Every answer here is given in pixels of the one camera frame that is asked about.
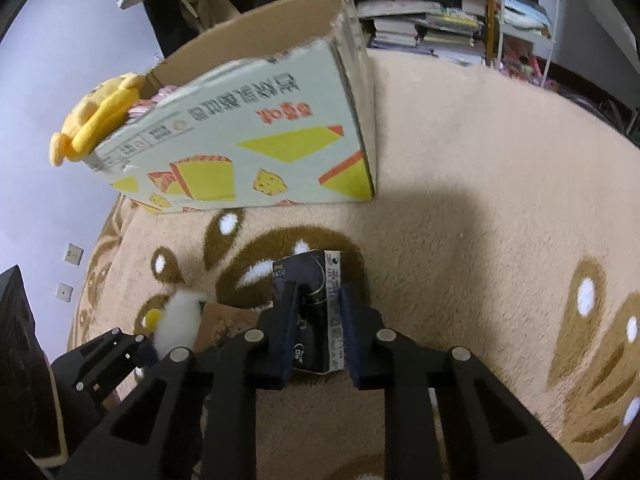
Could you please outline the white purple plush doll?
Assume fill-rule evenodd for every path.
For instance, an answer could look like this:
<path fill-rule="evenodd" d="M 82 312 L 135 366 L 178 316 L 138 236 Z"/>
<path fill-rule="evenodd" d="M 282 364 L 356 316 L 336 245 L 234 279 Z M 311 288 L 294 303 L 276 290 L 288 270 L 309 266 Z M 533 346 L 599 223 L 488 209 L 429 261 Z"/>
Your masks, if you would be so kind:
<path fill-rule="evenodd" d="M 151 332 L 153 348 L 160 360 L 175 348 L 194 348 L 206 304 L 204 294 L 183 288 L 174 292 L 162 308 L 145 313 L 143 327 Z"/>

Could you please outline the black face tissue box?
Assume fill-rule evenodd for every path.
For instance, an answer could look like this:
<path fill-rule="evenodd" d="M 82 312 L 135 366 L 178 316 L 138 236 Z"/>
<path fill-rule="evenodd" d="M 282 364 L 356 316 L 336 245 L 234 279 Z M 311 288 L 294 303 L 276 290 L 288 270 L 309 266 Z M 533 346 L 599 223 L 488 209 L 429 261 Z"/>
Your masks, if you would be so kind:
<path fill-rule="evenodd" d="M 340 309 L 342 253 L 336 250 L 301 252 L 272 265 L 273 304 L 285 286 L 296 288 L 293 367 L 325 375 L 345 366 L 343 323 Z"/>

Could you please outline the yellow dog plush toy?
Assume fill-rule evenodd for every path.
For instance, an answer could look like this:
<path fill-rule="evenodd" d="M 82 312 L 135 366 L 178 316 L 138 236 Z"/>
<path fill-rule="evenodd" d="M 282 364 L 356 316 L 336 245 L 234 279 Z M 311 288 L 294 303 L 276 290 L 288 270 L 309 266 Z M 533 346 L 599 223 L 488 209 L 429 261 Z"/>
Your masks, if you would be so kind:
<path fill-rule="evenodd" d="M 140 100 L 145 76 L 126 73 L 107 79 L 86 94 L 70 111 L 49 143 L 49 162 L 79 162 L 128 119 L 128 110 Z"/>

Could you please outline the pink striped soft pouch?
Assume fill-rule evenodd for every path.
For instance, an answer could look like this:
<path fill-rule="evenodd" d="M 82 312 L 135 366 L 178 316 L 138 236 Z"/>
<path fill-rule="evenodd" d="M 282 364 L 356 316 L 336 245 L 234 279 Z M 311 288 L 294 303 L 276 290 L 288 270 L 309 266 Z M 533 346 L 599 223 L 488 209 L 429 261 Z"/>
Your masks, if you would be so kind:
<path fill-rule="evenodd" d="M 177 90 L 177 86 L 168 84 L 168 86 L 160 88 L 160 90 L 158 90 L 154 94 L 154 96 L 151 96 L 149 99 L 139 100 L 128 110 L 127 122 L 134 122 L 138 118 L 144 116 L 146 113 L 149 113 L 149 111 L 152 110 L 153 107 L 156 107 L 158 103 L 168 98 L 168 96 L 171 96 Z"/>

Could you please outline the black sleeve with tan cuff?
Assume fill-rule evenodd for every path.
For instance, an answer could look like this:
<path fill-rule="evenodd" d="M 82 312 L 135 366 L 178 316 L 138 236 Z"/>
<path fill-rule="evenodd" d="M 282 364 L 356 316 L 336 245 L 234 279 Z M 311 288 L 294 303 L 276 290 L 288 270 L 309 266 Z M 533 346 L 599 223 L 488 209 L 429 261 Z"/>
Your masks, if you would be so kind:
<path fill-rule="evenodd" d="M 40 468 L 68 459 L 60 402 L 21 270 L 1 273 L 1 465 L 12 460 Z"/>

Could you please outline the brown paper tag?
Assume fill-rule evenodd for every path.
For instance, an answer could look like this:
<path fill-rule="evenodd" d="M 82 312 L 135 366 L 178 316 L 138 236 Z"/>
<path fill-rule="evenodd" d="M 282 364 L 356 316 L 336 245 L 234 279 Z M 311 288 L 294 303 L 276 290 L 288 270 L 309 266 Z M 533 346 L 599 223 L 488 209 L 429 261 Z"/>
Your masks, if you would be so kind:
<path fill-rule="evenodd" d="M 209 302 L 202 311 L 193 352 L 201 353 L 209 347 L 220 347 L 226 341 L 255 328 L 259 313 Z"/>

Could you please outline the open cardboard box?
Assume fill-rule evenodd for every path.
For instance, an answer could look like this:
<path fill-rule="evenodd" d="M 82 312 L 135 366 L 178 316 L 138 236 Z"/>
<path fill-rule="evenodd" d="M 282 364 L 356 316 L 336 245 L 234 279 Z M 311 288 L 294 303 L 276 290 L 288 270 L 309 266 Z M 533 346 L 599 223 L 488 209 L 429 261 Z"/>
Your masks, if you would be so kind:
<path fill-rule="evenodd" d="M 373 77 L 354 0 L 278 0 L 157 64 L 152 108 L 87 157 L 154 214 L 366 202 Z"/>

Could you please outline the black hanging garment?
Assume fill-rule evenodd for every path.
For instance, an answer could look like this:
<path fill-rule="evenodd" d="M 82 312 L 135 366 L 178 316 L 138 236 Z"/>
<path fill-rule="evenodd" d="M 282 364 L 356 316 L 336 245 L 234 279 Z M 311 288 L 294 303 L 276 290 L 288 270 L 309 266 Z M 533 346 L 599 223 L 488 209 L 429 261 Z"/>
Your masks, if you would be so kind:
<path fill-rule="evenodd" d="M 198 36 L 182 15 L 180 0 L 145 0 L 143 6 L 164 58 Z"/>

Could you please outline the pile of books right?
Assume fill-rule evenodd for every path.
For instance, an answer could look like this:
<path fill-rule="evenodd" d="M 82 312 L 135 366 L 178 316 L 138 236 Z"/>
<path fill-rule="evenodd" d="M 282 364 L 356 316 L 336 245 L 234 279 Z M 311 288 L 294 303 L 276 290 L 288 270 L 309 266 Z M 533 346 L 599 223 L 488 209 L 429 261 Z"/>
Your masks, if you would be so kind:
<path fill-rule="evenodd" d="M 485 65 L 487 0 L 355 0 L 370 49 Z"/>

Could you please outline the white rolling cart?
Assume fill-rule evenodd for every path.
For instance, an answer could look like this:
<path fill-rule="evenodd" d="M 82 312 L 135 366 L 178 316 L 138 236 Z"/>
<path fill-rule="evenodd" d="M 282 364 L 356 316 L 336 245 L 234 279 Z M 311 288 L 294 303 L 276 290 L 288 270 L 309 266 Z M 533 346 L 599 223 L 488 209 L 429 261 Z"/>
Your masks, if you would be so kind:
<path fill-rule="evenodd" d="M 544 87 L 558 31 L 560 0 L 495 0 L 495 4 L 495 69 Z"/>

